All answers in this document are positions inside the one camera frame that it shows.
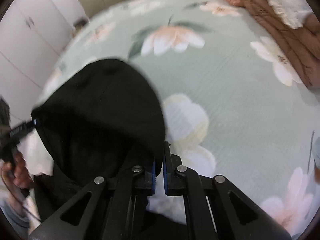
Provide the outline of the person's left hand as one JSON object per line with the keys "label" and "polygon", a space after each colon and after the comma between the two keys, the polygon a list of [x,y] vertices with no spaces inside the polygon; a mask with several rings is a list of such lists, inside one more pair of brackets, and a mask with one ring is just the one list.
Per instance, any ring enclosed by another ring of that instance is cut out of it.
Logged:
{"label": "person's left hand", "polygon": [[25,165],[25,159],[21,152],[15,153],[15,168],[12,168],[10,162],[5,162],[2,165],[1,176],[4,183],[11,191],[18,187],[19,189],[32,189],[34,182]]}

